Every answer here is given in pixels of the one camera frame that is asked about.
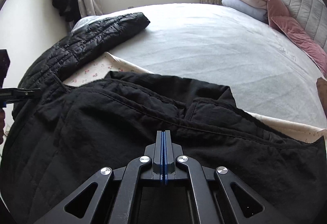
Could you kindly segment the left hand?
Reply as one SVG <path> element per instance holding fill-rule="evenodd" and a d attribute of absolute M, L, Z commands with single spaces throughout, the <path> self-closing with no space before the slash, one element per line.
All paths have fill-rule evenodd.
<path fill-rule="evenodd" d="M 3 143 L 3 137 L 4 137 L 4 127 L 5 127 L 5 112 L 1 108 L 0 110 L 0 144 Z"/>

